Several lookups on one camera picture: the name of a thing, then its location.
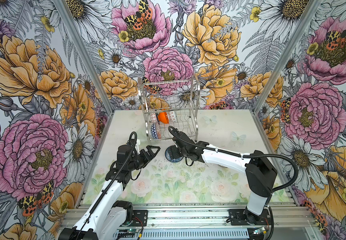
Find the blue floral white bowl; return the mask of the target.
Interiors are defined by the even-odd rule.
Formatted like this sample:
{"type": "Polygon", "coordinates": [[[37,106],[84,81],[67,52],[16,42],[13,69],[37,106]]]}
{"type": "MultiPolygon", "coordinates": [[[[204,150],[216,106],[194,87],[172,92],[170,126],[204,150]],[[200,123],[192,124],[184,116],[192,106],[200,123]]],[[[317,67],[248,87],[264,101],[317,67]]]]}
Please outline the blue floral white bowl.
{"type": "Polygon", "coordinates": [[[165,151],[165,158],[171,163],[178,163],[184,157],[176,146],[169,146],[165,151]]]}

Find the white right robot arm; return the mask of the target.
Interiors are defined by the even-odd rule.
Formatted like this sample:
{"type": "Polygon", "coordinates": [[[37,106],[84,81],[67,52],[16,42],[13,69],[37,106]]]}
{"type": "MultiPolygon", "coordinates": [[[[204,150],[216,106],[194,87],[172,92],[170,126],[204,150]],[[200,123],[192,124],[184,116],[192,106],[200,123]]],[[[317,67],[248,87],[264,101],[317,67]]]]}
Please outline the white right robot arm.
{"type": "Polygon", "coordinates": [[[190,139],[180,140],[177,137],[174,137],[173,141],[178,152],[193,162],[216,164],[244,173],[251,193],[242,213],[242,220],[246,221],[248,225],[258,223],[263,217],[265,206],[273,195],[274,183],[278,174],[267,155],[260,151],[252,154],[230,152],[207,142],[195,143],[190,139]]]}

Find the plain orange bowl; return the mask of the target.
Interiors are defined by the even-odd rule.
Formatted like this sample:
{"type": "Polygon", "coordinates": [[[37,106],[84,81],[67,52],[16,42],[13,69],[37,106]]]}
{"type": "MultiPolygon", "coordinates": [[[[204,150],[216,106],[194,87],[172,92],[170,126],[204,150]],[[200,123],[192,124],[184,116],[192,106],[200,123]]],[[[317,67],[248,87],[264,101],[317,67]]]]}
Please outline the plain orange bowl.
{"type": "Polygon", "coordinates": [[[166,112],[161,112],[158,114],[158,120],[163,124],[169,124],[169,117],[166,112]]]}

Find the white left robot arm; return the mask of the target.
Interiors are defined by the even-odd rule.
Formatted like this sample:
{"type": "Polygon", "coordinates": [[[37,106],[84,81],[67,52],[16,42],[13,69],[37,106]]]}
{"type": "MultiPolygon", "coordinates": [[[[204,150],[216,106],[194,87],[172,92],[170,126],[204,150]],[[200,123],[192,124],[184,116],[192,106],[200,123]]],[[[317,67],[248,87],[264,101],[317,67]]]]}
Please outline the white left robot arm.
{"type": "Polygon", "coordinates": [[[139,150],[138,146],[129,143],[120,146],[117,160],[106,175],[101,193],[77,223],[72,228],[64,228],[58,238],[110,240],[121,225],[133,219],[132,203],[118,200],[132,179],[132,172],[146,167],[160,150],[157,146],[147,146],[145,150],[139,150]]]}

